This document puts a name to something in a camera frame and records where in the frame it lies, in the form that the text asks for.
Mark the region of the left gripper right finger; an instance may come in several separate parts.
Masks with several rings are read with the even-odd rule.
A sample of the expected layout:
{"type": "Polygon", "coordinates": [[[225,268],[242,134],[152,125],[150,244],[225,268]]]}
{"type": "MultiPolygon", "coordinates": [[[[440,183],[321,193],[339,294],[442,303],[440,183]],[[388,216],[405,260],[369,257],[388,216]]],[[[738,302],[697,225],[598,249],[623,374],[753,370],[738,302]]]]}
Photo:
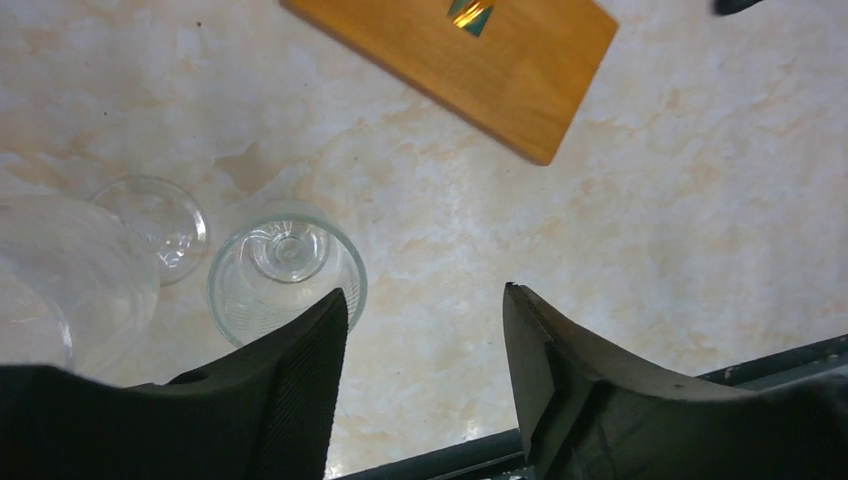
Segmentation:
{"type": "Polygon", "coordinates": [[[541,479],[843,479],[847,380],[764,390],[643,359],[507,284],[503,327],[526,460],[541,479]]]}

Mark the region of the clear smooth wine glass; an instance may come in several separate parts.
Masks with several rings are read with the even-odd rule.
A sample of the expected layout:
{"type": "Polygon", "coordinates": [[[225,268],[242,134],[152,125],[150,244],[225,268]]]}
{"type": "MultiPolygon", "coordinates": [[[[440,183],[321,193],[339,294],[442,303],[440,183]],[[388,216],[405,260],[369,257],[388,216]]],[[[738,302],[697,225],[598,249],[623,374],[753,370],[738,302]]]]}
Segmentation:
{"type": "Polygon", "coordinates": [[[118,180],[88,200],[1,200],[1,362],[102,378],[152,320],[162,287],[209,248],[200,204],[154,177],[118,180]]]}

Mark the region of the clear ribbed wine glass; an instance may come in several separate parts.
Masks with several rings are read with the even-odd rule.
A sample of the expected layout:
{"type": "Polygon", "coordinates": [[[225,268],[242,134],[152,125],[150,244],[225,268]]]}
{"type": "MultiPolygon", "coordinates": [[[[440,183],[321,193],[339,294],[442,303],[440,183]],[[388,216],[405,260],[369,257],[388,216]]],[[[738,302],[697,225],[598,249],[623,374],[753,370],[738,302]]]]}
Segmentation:
{"type": "Polygon", "coordinates": [[[324,210],[288,199],[266,205],[226,240],[210,267],[207,301],[219,331],[241,348],[335,289],[344,294],[353,329],[367,299],[365,263],[324,210]]]}

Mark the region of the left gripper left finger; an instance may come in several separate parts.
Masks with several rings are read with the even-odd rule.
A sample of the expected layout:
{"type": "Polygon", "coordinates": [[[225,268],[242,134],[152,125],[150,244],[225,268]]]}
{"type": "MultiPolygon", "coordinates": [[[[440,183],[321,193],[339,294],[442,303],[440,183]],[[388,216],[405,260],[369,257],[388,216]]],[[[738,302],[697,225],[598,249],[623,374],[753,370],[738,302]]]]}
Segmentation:
{"type": "Polygon", "coordinates": [[[348,337],[340,289],[170,382],[1,370],[5,479],[320,479],[348,337]]]}

